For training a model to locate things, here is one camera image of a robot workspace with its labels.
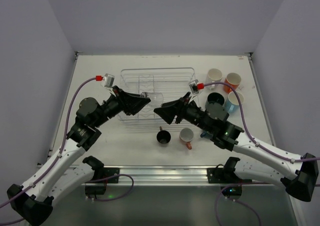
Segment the clear glass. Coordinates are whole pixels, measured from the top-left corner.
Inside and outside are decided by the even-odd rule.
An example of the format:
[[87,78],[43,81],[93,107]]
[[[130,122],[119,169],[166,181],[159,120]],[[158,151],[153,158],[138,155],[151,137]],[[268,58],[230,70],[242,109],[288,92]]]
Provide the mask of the clear glass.
[[154,107],[161,105],[164,101],[164,97],[162,93],[157,92],[142,92],[141,97],[150,98],[150,104]]

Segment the pink cup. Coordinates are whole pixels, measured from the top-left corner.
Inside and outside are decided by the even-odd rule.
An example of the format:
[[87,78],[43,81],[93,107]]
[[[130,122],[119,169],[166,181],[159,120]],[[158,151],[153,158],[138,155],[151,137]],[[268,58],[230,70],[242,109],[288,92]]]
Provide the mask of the pink cup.
[[189,128],[184,128],[180,131],[179,134],[180,141],[183,145],[187,147],[188,150],[192,150],[191,142],[194,138],[194,133]]

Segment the dark green mug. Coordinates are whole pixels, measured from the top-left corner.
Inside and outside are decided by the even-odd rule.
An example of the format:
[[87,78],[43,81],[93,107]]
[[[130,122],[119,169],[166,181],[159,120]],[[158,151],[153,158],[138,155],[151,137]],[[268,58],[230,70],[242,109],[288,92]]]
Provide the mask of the dark green mug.
[[209,104],[214,104],[214,103],[218,103],[223,106],[225,103],[224,96],[218,92],[210,93],[206,98],[205,106],[208,106]]

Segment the brown cup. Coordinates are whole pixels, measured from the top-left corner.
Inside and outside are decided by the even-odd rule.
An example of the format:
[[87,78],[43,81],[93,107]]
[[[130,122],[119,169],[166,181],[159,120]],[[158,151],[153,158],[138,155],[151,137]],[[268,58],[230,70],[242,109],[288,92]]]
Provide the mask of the brown cup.
[[159,127],[159,132],[156,135],[156,140],[160,146],[168,146],[171,141],[171,134],[164,130],[161,126]]

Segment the light blue mug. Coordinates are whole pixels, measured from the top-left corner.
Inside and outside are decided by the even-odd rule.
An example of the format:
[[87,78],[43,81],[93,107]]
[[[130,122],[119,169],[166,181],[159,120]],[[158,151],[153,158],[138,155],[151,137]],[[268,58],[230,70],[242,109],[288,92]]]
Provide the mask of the light blue mug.
[[240,103],[243,104],[245,101],[245,98],[241,92],[230,92],[228,94],[228,97],[226,99],[226,102],[224,104],[225,110],[229,113],[232,114],[235,111],[237,111],[240,108],[239,102],[238,102],[238,97],[240,99]]

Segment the white mug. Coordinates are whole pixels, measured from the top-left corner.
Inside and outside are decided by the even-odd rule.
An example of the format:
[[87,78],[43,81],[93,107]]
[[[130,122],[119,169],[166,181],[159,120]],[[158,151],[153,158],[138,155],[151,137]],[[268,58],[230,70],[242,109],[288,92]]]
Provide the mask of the white mug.
[[206,80],[205,83],[213,83],[213,82],[220,82],[223,77],[222,72],[219,69],[212,68],[208,70],[206,74]]

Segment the orange mug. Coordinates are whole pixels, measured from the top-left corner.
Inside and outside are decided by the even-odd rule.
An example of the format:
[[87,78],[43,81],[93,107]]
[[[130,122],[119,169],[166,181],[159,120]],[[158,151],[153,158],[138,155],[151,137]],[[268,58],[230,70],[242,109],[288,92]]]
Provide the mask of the orange mug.
[[[242,78],[241,78],[241,76],[239,74],[237,74],[237,73],[229,73],[229,74],[227,74],[224,82],[226,84],[232,86],[232,88],[237,89],[238,86],[241,84],[241,81],[242,81]],[[223,90],[226,93],[230,93],[232,91],[232,89],[227,85],[223,86]]]

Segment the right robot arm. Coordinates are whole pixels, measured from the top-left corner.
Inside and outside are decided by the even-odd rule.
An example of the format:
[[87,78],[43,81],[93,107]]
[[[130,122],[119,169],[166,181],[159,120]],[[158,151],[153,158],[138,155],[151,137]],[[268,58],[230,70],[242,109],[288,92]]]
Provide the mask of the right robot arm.
[[189,93],[178,100],[154,109],[167,124],[185,120],[211,135],[215,146],[246,155],[257,163],[229,159],[225,171],[232,180],[257,180],[283,186],[292,197],[310,202],[319,176],[317,159],[306,153],[299,155],[265,144],[254,138],[246,127],[228,121],[229,114],[219,103],[202,110]]

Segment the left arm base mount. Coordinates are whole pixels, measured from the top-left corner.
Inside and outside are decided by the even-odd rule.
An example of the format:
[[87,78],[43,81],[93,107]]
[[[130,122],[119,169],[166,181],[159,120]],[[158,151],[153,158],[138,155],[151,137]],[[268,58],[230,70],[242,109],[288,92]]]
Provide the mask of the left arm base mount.
[[93,177],[90,182],[97,183],[118,183],[119,178],[117,175],[120,173],[119,167],[105,167],[105,165],[93,156],[83,159],[82,163],[88,164],[94,171]]

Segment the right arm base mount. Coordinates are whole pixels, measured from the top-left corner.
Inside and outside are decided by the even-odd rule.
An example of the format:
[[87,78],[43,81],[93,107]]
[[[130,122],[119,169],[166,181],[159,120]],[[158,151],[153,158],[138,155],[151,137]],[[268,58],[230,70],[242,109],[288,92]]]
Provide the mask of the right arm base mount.
[[235,168],[240,161],[237,157],[230,157],[224,165],[206,169],[208,183],[242,183],[252,182],[250,179],[241,179],[235,174]]

